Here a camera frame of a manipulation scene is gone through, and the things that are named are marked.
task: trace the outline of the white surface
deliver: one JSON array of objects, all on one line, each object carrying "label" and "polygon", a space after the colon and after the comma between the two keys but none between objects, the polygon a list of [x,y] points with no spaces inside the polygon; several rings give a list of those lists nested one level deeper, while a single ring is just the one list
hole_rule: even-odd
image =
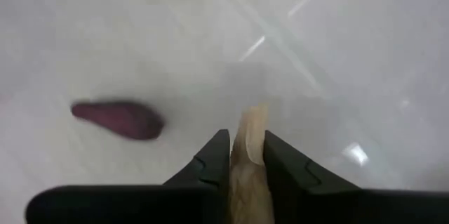
[{"label": "white surface", "polygon": [[[161,183],[260,101],[357,185],[449,190],[448,28],[447,0],[0,0],[1,222],[56,185]],[[129,143],[69,113],[111,97],[169,127]]]}]

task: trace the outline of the white floor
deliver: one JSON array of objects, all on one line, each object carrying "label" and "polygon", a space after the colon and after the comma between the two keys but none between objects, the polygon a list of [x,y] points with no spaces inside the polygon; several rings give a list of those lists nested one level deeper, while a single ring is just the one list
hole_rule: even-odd
[{"label": "white floor", "polygon": [[[0,221],[56,185],[162,183],[258,102],[357,185],[449,190],[448,37],[448,0],[0,0]],[[113,97],[168,128],[130,143],[69,112]]]}]

